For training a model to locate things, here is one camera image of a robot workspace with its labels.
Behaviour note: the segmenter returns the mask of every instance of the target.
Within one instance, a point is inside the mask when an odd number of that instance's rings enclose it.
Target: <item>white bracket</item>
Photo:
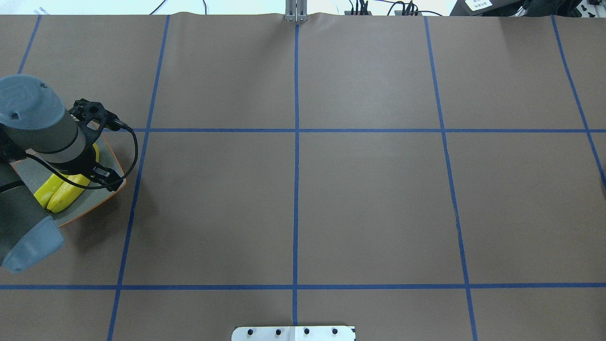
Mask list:
[[[307,21],[307,0],[286,0],[284,19],[290,22]]]
[[[240,327],[231,341],[356,341],[352,326]]]

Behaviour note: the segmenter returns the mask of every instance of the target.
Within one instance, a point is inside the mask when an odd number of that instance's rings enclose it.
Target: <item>sticker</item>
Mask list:
[[[472,11],[481,10],[482,8],[492,6],[490,0],[465,0],[465,3]]]

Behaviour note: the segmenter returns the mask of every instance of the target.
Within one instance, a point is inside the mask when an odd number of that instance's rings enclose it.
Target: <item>metal hinge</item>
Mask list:
[[[284,19],[290,22],[307,21],[307,0],[286,0]]]

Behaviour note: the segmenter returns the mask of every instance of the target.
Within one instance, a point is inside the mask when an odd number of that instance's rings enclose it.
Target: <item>banana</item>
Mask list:
[[[97,148],[96,144],[93,144],[93,148],[95,148],[95,160],[99,162],[99,149]],[[88,186],[90,183],[90,180],[82,174],[70,175],[67,178],[83,186]],[[48,201],[46,209],[53,213],[59,213],[70,206],[80,196],[80,194],[82,194],[82,192],[84,192],[82,188],[78,188],[63,182],[59,189],[57,189],[57,191]]]
[[[42,207],[46,208],[48,201],[59,189],[59,187],[61,187],[63,182],[64,181],[55,174],[51,175],[50,178],[48,178],[48,180],[46,180],[46,182],[40,186],[36,193],[34,193],[34,197],[36,197]]]

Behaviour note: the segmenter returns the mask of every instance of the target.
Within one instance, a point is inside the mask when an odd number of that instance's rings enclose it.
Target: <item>white mounting plate with holes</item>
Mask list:
[[[239,327],[231,334],[231,341],[356,341],[356,327]]]

